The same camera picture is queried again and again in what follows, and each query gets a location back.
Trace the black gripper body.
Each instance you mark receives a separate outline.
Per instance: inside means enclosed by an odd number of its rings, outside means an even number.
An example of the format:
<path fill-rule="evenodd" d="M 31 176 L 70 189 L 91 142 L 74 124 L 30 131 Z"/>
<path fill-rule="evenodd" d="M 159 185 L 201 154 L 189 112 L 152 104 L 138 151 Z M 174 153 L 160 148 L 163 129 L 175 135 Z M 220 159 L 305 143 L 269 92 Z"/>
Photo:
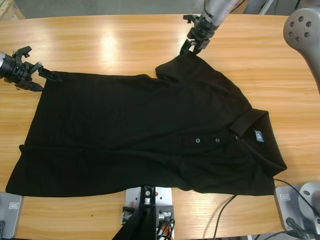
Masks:
<path fill-rule="evenodd" d="M 29 62 L 22 63 L 20 57 L 14 58 L 3 53 L 3 78 L 6 83 L 14 83 L 18 89 L 30 91 L 32 74 L 35 73 L 42 64 L 37 62 L 32 65 Z"/>
<path fill-rule="evenodd" d="M 210 39 L 218 29 L 211 21 L 208 21 L 204 16 L 186 15 L 187 23 L 193 23 L 194 26 L 187 34 L 188 40 L 194 41 L 194 52 L 200 52 L 205 49 L 210 43 Z"/>

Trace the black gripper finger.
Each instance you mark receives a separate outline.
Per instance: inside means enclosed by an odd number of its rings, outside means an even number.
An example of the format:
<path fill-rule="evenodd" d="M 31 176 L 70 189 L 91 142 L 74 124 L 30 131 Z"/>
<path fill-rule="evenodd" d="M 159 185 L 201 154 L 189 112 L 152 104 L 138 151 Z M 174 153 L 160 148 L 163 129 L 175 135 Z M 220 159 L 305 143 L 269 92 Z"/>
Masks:
<path fill-rule="evenodd" d="M 186 55 L 186 54 L 189 52 L 190 48 L 191 48 L 194 44 L 195 44 L 195 42 L 194 42 L 193 40 L 186 39 L 185 42 L 183 43 L 181 49 L 180 49 L 179 54 L 180 54 L 181 56 Z"/>
<path fill-rule="evenodd" d="M 38 75 L 42 78 L 45 78 L 46 80 L 49 80 L 52 82 L 62 82 L 62 79 L 58 74 L 44 68 L 43 66 L 40 67 L 37 71 L 38 71 Z"/>
<path fill-rule="evenodd" d="M 33 82 L 33 81 L 30 82 L 30 88 L 29 88 L 30 91 L 32 91 L 32 92 L 42 92 L 43 89 L 44 88 L 40 84 L 38 84 L 36 82 Z"/>

